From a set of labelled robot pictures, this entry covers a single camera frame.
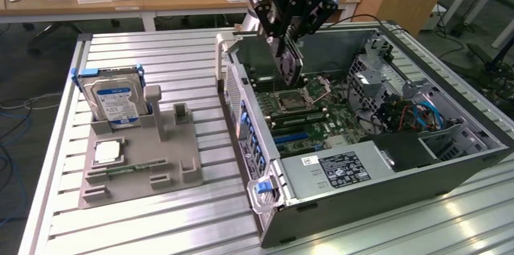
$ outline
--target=robotic arm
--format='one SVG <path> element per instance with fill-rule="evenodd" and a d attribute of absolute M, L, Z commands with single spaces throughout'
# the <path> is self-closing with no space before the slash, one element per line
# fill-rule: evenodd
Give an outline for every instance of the robotic arm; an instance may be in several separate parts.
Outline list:
<path fill-rule="evenodd" d="M 301 72 L 297 38 L 313 34 L 337 9 L 333 0 L 249 0 L 265 36 L 270 53 L 286 85 L 296 82 Z"/>

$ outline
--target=wooden desk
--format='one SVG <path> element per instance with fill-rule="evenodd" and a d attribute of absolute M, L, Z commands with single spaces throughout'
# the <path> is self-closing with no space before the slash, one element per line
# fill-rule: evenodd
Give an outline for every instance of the wooden desk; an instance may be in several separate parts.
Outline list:
<path fill-rule="evenodd" d="M 340 17 L 353 14 L 360 0 L 339 0 Z M 154 31 L 153 18 L 194 14 L 245 13 L 248 4 L 225 0 L 129 0 L 78 4 L 76 0 L 0 1 L 0 23 L 53 22 L 66 20 L 140 17 L 144 30 Z"/>

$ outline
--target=floor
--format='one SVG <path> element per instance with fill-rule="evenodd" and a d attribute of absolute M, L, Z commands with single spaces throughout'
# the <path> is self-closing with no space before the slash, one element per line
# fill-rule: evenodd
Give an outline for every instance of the floor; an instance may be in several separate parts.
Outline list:
<path fill-rule="evenodd" d="M 457 13 L 463 14 L 472 0 L 465 0 Z M 440 0 L 441 5 L 449 5 L 452 0 Z M 475 33 L 465 32 L 457 39 L 461 43 L 476 43 L 484 50 L 493 55 L 497 50 L 488 45 L 499 35 L 504 26 L 514 18 L 514 10 L 504 7 L 495 1 L 489 1 L 487 7 L 479 14 L 473 29 Z M 226 15 L 229 23 L 241 21 L 240 15 Z M 460 20 L 457 16 L 452 19 L 447 29 Z M 142 25 L 138 19 L 122 19 L 121 25 L 114 28 L 109 20 L 97 20 L 89 22 L 77 22 L 76 25 L 84 32 L 106 33 L 106 32 L 130 32 L 142 31 Z M 221 16 L 198 16 L 156 19 L 157 29 L 182 29 L 182 28 L 206 28 L 224 26 Z M 11 24 L 9 29 L 0 34 L 0 57 L 2 72 L 0 72 L 0 101 L 14 98 L 27 98 L 45 93 L 61 91 L 65 78 L 67 75 L 69 60 L 73 54 L 73 46 L 76 35 L 67 29 L 59 29 L 41 42 L 38 48 L 41 55 L 30 57 L 26 55 L 26 43 L 37 31 L 46 26 L 45 23 L 34 24 L 34 31 L 25 31 L 19 24 Z M 7 26 L 0 25 L 0 33 Z M 421 44 L 440 55 L 445 51 L 457 48 L 457 44 L 437 37 L 432 32 L 421 32 L 417 36 Z M 475 59 L 465 56 L 465 50 L 448 54 L 444 59 L 464 67 L 476 65 Z M 514 63 L 514 50 L 509 51 L 504 59 L 508 64 Z M 55 103 L 58 96 L 41 99 L 34 106 L 45 106 Z M 25 109 L 18 109 L 9 114 L 23 116 Z M 22 229 L 25 226 L 25 218 L 30 206 L 30 198 L 33 196 L 38 171 L 51 131 L 53 120 L 55 116 L 55 108 L 46 110 L 34 110 L 30 114 L 30 128 L 26 133 L 6 146 L 9 155 L 17 163 L 19 177 L 25 186 L 26 199 L 21 205 L 21 211 L 13 214 L 22 203 L 21 189 L 17 184 L 15 176 L 9 181 L 5 189 L 0 192 L 0 222 L 3 218 L 13 214 L 13 220 L 0 225 L 0 250 L 1 254 L 15 254 L 18 243 L 21 240 Z M 0 115 L 0 134 L 3 134 L 19 118 L 5 117 Z M 11 137 L 2 139 L 2 143 L 9 141 Z M 0 172 L 0 186 L 5 181 L 6 170 Z"/>

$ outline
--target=circuit board module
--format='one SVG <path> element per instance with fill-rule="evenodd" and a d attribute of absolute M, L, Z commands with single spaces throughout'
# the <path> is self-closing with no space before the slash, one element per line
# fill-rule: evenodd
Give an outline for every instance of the circuit board module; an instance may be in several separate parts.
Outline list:
<path fill-rule="evenodd" d="M 282 158 L 355 144 L 365 136 L 341 87 L 326 76 L 305 76 L 296 88 L 269 89 L 261 80 L 257 87 L 265 90 L 254 95 Z"/>

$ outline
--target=metal work surface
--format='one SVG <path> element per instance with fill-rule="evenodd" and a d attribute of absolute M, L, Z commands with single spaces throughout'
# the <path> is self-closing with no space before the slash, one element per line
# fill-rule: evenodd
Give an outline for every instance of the metal work surface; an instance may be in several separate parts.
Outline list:
<path fill-rule="evenodd" d="M 514 160 L 479 172 L 451 193 L 321 232 L 280 247 L 258 247 L 214 88 L 214 36 L 230 29 L 93 35 L 78 42 L 71 66 L 140 63 L 162 89 L 161 109 L 192 110 L 204 185 L 78 210 L 90 112 L 67 81 L 19 254 L 487 254 L 514 252 Z M 459 88 L 435 57 L 397 37 Z M 401 68 L 413 77 L 419 71 Z M 465 97 L 472 94 L 463 90 Z M 473 104 L 488 115 L 487 103 Z M 501 122 L 492 119 L 512 135 Z"/>

